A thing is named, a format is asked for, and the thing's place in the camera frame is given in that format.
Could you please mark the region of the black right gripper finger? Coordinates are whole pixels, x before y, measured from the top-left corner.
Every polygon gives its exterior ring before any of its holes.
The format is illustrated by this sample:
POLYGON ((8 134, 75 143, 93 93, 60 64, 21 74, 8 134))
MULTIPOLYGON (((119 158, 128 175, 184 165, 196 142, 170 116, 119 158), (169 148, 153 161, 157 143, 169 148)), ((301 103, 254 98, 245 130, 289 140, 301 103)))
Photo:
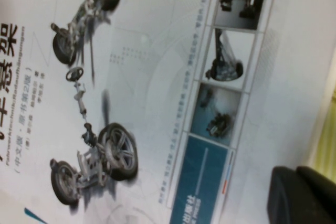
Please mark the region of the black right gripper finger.
POLYGON ((335 183, 308 166, 272 169, 269 223, 335 223, 335 183))

